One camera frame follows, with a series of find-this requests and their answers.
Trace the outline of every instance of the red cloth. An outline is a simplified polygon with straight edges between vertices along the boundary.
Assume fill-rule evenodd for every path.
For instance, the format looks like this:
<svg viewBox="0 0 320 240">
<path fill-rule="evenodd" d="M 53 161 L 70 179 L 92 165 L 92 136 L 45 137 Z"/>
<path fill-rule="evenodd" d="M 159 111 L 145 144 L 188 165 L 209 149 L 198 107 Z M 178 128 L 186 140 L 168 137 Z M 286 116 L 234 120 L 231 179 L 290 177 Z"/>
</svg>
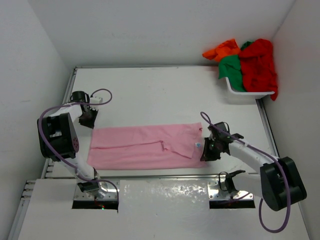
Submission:
<svg viewBox="0 0 320 240">
<path fill-rule="evenodd" d="M 248 92 L 271 92 L 278 96 L 277 74 L 273 58 L 273 45 L 258 39 L 239 53 L 244 88 Z"/>
</svg>

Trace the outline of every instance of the white bin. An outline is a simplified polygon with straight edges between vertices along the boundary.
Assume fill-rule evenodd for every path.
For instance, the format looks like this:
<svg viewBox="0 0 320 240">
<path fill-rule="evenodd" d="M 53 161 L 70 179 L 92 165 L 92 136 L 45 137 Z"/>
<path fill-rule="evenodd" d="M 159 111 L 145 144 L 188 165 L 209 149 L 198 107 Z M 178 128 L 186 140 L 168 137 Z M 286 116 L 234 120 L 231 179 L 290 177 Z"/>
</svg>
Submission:
<svg viewBox="0 0 320 240">
<path fill-rule="evenodd" d="M 235 90 L 229 81 L 228 77 L 225 77 L 227 90 L 227 100 L 231 104 L 255 104 L 256 99 L 261 99 L 264 96 L 272 95 L 274 91 L 264 91 L 264 92 L 248 92 L 248 91 L 237 91 Z"/>
</svg>

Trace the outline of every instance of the pile of clothes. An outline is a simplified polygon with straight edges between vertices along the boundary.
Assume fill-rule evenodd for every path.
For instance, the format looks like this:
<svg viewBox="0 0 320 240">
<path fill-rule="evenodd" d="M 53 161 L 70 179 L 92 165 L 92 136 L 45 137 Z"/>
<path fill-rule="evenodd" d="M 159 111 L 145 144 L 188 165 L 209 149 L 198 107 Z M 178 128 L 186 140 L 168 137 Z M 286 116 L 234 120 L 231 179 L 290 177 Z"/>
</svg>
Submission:
<svg viewBox="0 0 320 240">
<path fill-rule="evenodd" d="M 206 51 L 202 56 L 219 62 L 219 79 L 228 77 L 231 86 L 239 92 L 274 92 L 278 96 L 277 74 L 273 45 L 269 40 L 247 41 L 238 47 L 231 39 Z"/>
</svg>

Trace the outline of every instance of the white panel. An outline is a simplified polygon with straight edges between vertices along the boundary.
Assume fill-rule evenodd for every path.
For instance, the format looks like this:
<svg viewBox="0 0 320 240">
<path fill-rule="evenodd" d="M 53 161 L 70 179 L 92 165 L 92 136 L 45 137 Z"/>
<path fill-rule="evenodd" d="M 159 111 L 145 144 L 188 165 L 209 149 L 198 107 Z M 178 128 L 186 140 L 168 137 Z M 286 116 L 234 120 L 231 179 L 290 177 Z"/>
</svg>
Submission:
<svg viewBox="0 0 320 240">
<path fill-rule="evenodd" d="M 226 83 L 217 79 L 217 67 L 157 67 L 157 68 L 95 68 L 78 69 L 72 91 L 107 88 L 113 100 L 99 108 L 95 128 L 181 124 L 202 122 L 204 137 L 210 135 L 208 124 L 202 120 L 205 111 L 213 123 L 230 125 L 232 133 L 239 133 L 254 146 L 271 153 L 266 133 L 255 100 L 248 105 L 228 104 Z M 96 93 L 106 101 L 109 94 Z M 75 126 L 80 154 L 87 158 L 92 131 Z M 207 168 L 166 170 L 99 171 L 102 176 L 128 175 L 203 175 L 238 169 L 254 173 L 245 163 L 222 154 Z M 70 176 L 55 164 L 53 177 Z"/>
<path fill-rule="evenodd" d="M 76 181 L 37 180 L 19 240 L 307 240 L 297 204 L 287 228 L 266 232 L 258 209 L 209 209 L 205 181 L 120 181 L 119 213 L 72 209 Z M 285 209 L 263 206 L 270 228 L 282 224 Z"/>
<path fill-rule="evenodd" d="M 230 38 L 271 39 L 294 0 L 28 0 L 53 44 L 75 65 L 209 64 Z"/>
<path fill-rule="evenodd" d="M 0 4 L 0 239 L 26 180 L 40 177 L 37 118 L 60 104 L 70 72 L 26 0 Z"/>
<path fill-rule="evenodd" d="M 311 238 L 319 239 L 320 1 L 298 0 L 274 38 L 279 96 L 265 106 L 281 157 L 291 157 L 308 197 L 302 202 Z"/>
</svg>

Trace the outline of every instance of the orange cloth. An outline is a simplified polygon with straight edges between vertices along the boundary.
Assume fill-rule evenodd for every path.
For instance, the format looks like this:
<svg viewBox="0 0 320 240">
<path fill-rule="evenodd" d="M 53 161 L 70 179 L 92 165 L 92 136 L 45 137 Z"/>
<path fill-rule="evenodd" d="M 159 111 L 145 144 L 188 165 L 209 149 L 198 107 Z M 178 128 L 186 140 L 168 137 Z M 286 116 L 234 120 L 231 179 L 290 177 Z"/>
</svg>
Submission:
<svg viewBox="0 0 320 240">
<path fill-rule="evenodd" d="M 202 56 L 209 60 L 215 60 L 217 62 L 220 62 L 221 59 L 227 56 L 231 55 L 238 55 L 241 52 L 240 48 L 238 47 L 236 40 L 230 39 L 228 41 L 225 41 L 221 43 L 219 46 L 217 46 L 214 49 L 211 49 L 209 51 L 206 51 L 202 54 Z"/>
</svg>

